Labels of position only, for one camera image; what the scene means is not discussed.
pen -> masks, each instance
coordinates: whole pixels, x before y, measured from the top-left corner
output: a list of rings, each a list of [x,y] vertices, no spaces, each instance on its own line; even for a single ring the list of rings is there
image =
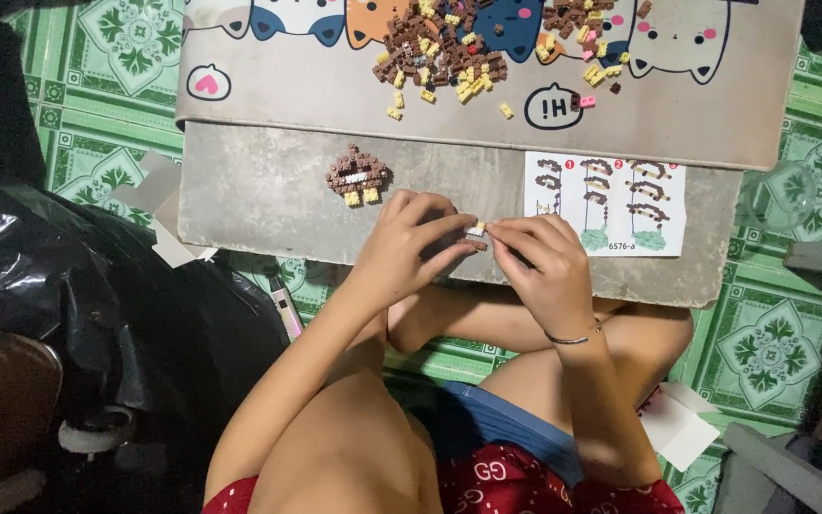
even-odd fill
[[[268,286],[271,289],[271,299],[275,301],[275,308],[278,309],[278,314],[281,316],[281,321],[284,322],[284,328],[288,331],[288,336],[299,336],[303,332],[303,322],[294,307],[291,292],[288,291],[287,287],[284,287],[284,283],[277,275],[268,278]]]

hand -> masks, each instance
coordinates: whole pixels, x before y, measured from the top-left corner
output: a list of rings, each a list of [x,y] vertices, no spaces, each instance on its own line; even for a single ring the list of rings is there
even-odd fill
[[[487,234],[494,259],[538,325],[561,339],[588,336],[595,323],[588,256],[570,224],[556,214],[514,217],[488,223]]]
[[[418,225],[431,210],[444,216]],[[459,257],[475,252],[467,244],[454,243],[427,262],[420,257],[428,244],[476,222],[470,214],[458,214],[442,195],[399,189],[382,206],[345,284],[359,286],[376,312],[384,310],[429,284]]]

cat-print mat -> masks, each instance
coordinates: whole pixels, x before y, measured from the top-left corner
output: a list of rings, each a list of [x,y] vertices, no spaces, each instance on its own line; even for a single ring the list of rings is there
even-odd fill
[[[407,0],[189,0],[177,90],[186,120],[295,128],[405,140],[641,158],[697,166],[770,169],[797,53],[804,0],[616,0],[604,11],[605,59],[583,61],[574,33],[547,41],[544,2],[494,0],[478,11],[503,26],[485,34],[508,79],[462,105],[451,86],[436,103],[411,80],[402,120],[386,115],[395,87],[372,73],[385,23]],[[475,31],[486,22],[475,23]],[[619,77],[592,88],[592,64]],[[613,94],[610,86],[621,86]],[[571,110],[571,95],[596,106]],[[499,110],[508,104],[513,117]]]

black plastic bag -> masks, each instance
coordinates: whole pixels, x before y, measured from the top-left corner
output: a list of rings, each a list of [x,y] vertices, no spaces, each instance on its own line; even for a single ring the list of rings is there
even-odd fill
[[[204,471],[288,339],[271,299],[242,275],[202,261],[171,269],[154,242],[97,207],[0,178],[0,330],[57,351],[64,417],[138,409],[153,415],[149,437],[170,466]]]

pink heart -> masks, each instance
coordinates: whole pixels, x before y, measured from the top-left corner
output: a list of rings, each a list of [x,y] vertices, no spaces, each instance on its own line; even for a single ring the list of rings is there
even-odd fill
[[[217,81],[211,75],[201,77],[198,82],[196,82],[197,91],[204,89],[208,89],[208,94],[215,94],[217,92]]]

